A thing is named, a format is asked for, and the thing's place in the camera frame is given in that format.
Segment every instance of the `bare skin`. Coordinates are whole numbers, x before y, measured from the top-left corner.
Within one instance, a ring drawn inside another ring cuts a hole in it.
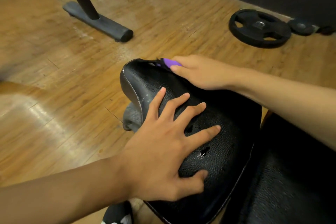
[[[108,205],[133,197],[175,201],[204,190],[206,170],[180,178],[182,161],[210,141],[219,131],[214,126],[190,137],[184,135],[189,121],[206,108],[188,107],[175,121],[177,107],[188,93],[166,104],[162,88],[150,104],[146,120],[118,155],[76,169],[0,189],[1,223],[72,223]]]
[[[336,150],[336,90],[294,82],[209,58],[176,56],[174,73],[205,90],[228,89],[270,109]]]

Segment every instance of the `black padded cushion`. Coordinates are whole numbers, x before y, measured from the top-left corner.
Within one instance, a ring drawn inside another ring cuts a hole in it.
[[[272,114],[223,224],[336,223],[336,153]]]
[[[205,111],[188,126],[185,132],[187,136],[216,124],[221,125],[221,132],[192,152],[179,169],[181,177],[190,177],[206,169],[209,175],[205,180],[204,192],[177,202],[146,202],[166,223],[209,223],[226,204],[250,157],[260,127],[260,105],[232,91],[201,90],[172,72],[139,59],[124,66],[120,82],[125,95],[141,110],[142,122],[149,103],[161,87],[166,87],[159,114],[168,100],[186,92],[190,93],[190,99],[177,109],[175,118],[188,105],[207,104]]]

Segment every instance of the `person's left hand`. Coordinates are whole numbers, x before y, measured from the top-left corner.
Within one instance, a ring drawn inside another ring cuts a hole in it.
[[[147,201],[175,201],[203,192],[204,179],[208,175],[206,170],[200,170],[190,178],[180,178],[178,170],[193,150],[210,141],[221,129],[213,126],[186,137],[187,124],[204,111],[206,104],[188,106],[174,121],[175,109],[190,97],[186,93],[168,101],[159,117],[158,109],[165,93],[165,88],[157,93],[142,127],[120,153],[130,196]]]

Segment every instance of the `right arm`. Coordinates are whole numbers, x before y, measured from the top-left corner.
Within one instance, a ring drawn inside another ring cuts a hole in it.
[[[207,90],[228,89],[270,109],[336,150],[336,90],[294,82],[191,55],[175,57],[174,73]]]

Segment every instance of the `black shoe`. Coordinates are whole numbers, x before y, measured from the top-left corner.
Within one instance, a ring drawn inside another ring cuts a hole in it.
[[[133,224],[132,207],[129,201],[117,205],[110,205],[101,224]]]

